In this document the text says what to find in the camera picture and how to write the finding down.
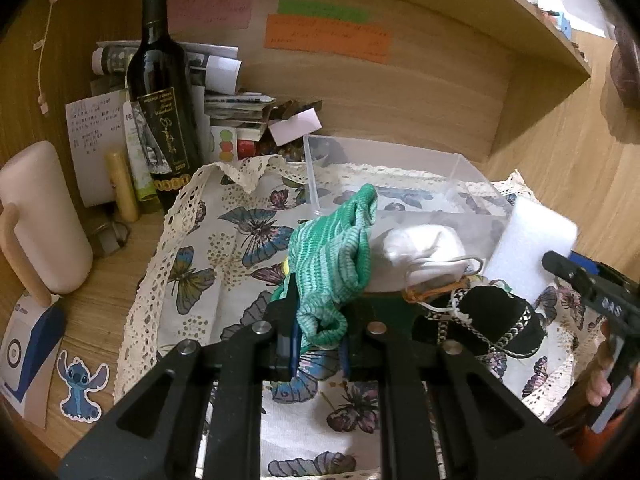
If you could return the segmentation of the person's right hand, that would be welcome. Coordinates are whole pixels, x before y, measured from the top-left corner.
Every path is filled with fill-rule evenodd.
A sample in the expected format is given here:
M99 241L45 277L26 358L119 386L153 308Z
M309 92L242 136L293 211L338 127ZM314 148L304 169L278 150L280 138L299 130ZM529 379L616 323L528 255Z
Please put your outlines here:
M586 399L592 406L599 406L602 401L610 394L611 384L608 382L608 373L613 367L613 353L608 344L608 336L610 336L610 324L604 321L601 325L601 332L605 336L605 341L600 344L597 354L591 362L590 372L588 374L588 386L586 390ZM639 367L636 366L632 375L632 383L623 401L618 406L619 410L626 410L628 406L634 403L639 395L640 384Z

